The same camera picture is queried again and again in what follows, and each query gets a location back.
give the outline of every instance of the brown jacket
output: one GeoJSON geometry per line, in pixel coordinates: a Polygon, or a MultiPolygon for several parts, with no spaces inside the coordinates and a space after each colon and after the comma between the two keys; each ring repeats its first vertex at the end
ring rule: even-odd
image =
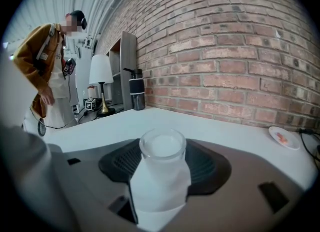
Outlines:
{"type": "MultiPolygon", "coordinates": [[[[36,60],[36,56],[49,35],[51,24],[45,24],[35,28],[27,38],[22,42],[13,55],[14,63],[29,79],[29,81],[38,89],[38,94],[33,100],[32,108],[41,118],[46,116],[46,106],[40,98],[41,92],[48,86],[51,72],[55,64],[56,50],[59,45],[59,34],[61,33],[60,24],[54,24],[55,32],[50,38],[42,53],[47,54],[47,59],[36,60]]],[[[64,58],[64,51],[61,48],[61,63],[64,58]]]]}

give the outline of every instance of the black rubber mat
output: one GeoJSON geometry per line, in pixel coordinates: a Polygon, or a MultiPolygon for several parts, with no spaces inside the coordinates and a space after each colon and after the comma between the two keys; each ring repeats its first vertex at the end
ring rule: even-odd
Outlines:
{"type": "MultiPolygon", "coordinates": [[[[128,183],[141,161],[139,140],[103,156],[99,168],[114,182],[128,183]]],[[[188,195],[212,194],[230,177],[231,165],[222,155],[187,139],[185,161],[190,169],[188,195]]]]}

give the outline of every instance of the white ceiling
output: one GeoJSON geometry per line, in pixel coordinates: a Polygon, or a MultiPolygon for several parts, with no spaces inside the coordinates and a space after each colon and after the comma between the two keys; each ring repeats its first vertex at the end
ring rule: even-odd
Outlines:
{"type": "Polygon", "coordinates": [[[66,54],[75,54],[76,45],[91,47],[93,39],[99,38],[108,19],[121,0],[23,0],[8,24],[2,42],[8,42],[12,54],[23,39],[35,27],[45,23],[59,23],[65,14],[82,10],[88,26],[76,37],[68,38],[66,54]]]}

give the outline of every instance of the white lampshade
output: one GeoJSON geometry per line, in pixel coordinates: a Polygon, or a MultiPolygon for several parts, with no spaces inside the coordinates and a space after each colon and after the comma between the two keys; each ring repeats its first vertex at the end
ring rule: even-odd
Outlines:
{"type": "Polygon", "coordinates": [[[110,60],[106,55],[95,55],[92,57],[89,84],[98,84],[99,82],[114,82],[110,60]]]}

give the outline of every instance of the white apron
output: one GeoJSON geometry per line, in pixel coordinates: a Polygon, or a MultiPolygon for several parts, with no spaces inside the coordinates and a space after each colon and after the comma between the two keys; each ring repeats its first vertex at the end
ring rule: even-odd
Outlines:
{"type": "MultiPolygon", "coordinates": [[[[69,89],[65,85],[65,78],[62,73],[61,65],[61,48],[62,37],[59,38],[59,45],[56,49],[54,66],[49,79],[48,85],[52,89],[54,104],[46,106],[46,117],[44,123],[46,126],[60,128],[68,124],[74,119],[74,113],[69,102],[69,89]]],[[[73,120],[69,125],[64,128],[69,128],[77,125],[77,121],[73,120]]],[[[46,128],[46,135],[51,134],[59,129],[46,128]]]]}

